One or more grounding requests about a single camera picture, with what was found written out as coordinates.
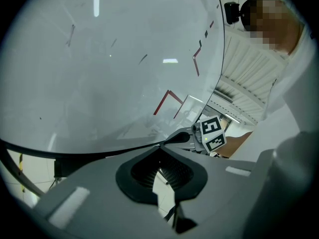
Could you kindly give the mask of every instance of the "tiled floor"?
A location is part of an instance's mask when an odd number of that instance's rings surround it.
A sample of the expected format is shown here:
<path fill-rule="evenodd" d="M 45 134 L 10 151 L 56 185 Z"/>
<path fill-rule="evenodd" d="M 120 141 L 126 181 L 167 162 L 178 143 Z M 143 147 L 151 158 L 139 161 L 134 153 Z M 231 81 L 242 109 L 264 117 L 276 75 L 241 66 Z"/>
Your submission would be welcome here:
<path fill-rule="evenodd" d="M 157 173 L 154 180 L 153 192 L 158 195 L 159 213 L 163 217 L 165 217 L 175 205 L 174 190 L 170 185 L 166 185 L 166 182 L 164 177 L 162 177 L 160 173 Z"/>
<path fill-rule="evenodd" d="M 9 154 L 19 166 L 20 153 L 10 151 Z M 54 181 L 54 159 L 33 157 L 29 155 L 22 156 L 22 166 L 24 174 L 43 192 L 47 192 Z M 3 181 L 5 182 L 11 194 L 24 201 L 29 206 L 33 207 L 38 198 L 24 189 L 22 192 L 21 184 L 7 171 L 4 165 L 0 162 L 0 172 Z"/>

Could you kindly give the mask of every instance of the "person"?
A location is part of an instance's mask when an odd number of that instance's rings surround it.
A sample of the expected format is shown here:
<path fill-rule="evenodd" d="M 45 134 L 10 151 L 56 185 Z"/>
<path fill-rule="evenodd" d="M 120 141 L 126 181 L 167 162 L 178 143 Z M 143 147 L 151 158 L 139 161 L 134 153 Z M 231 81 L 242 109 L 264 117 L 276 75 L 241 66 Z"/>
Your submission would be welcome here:
<path fill-rule="evenodd" d="M 257 161 L 263 150 L 276 148 L 300 131 L 318 129 L 319 120 L 315 113 L 315 123 L 312 124 L 304 121 L 306 116 L 301 116 L 307 111 L 299 111 L 301 108 L 318 111 L 318 106 L 313 104 L 315 107 L 310 107 L 309 100 L 296 98 L 296 95 L 300 96 L 300 90 L 296 88 L 303 87 L 302 92 L 309 95 L 317 89 L 315 82 L 304 88 L 308 84 L 304 78 L 311 74 L 318 80 L 318 54 L 309 27 L 281 0 L 247 0 L 241 7 L 240 17 L 252 38 L 261 38 L 263 44 L 289 55 L 290 59 L 288 66 L 273 83 L 261 121 L 255 130 L 241 137 L 227 137 L 227 144 L 216 150 L 225 157 Z"/>

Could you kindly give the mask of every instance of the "white wall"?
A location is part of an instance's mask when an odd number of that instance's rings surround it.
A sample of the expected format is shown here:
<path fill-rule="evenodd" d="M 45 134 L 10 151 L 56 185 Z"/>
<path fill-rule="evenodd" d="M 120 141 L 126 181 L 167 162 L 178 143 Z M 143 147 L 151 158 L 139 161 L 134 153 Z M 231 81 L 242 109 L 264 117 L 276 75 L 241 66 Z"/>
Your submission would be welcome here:
<path fill-rule="evenodd" d="M 226 136 L 239 137 L 247 132 L 254 131 L 255 126 L 253 125 L 245 125 L 244 123 L 237 123 L 232 121 L 225 132 Z"/>

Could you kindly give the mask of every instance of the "white shirt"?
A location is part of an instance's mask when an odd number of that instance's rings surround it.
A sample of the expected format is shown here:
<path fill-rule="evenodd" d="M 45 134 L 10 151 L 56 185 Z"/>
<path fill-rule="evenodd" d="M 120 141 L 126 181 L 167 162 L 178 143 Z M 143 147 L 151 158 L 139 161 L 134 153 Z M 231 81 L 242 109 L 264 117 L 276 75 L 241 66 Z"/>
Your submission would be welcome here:
<path fill-rule="evenodd" d="M 319 129 L 319 60 L 315 39 L 305 26 L 288 66 L 273 85 L 263 120 L 231 159 L 256 162 L 301 131 Z"/>

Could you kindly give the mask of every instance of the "black cable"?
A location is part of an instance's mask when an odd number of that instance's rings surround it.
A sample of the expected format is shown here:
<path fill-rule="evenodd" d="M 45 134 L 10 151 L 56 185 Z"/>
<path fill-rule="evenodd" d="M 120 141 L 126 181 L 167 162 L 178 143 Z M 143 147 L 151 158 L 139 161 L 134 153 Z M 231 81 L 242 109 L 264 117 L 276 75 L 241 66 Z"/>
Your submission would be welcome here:
<path fill-rule="evenodd" d="M 160 169 L 159 169 L 159 174 L 160 174 L 161 176 L 163 176 L 163 178 L 165 179 L 165 176 L 164 176 L 164 174 L 162 173 L 162 171 L 161 171 Z"/>
<path fill-rule="evenodd" d="M 52 184 L 51 184 L 51 186 L 50 186 L 49 190 L 50 190 L 50 189 L 51 189 L 51 187 L 53 186 L 54 182 L 55 182 L 55 180 L 52 182 Z"/>
<path fill-rule="evenodd" d="M 169 221 L 169 219 L 173 216 L 173 214 L 176 212 L 176 205 L 174 205 L 168 214 L 164 217 L 164 220 Z"/>
<path fill-rule="evenodd" d="M 21 183 L 11 183 L 7 181 L 3 181 L 3 182 L 6 184 L 21 185 Z M 41 183 L 47 183 L 47 182 L 51 182 L 51 181 L 34 182 L 33 184 L 41 184 Z"/>

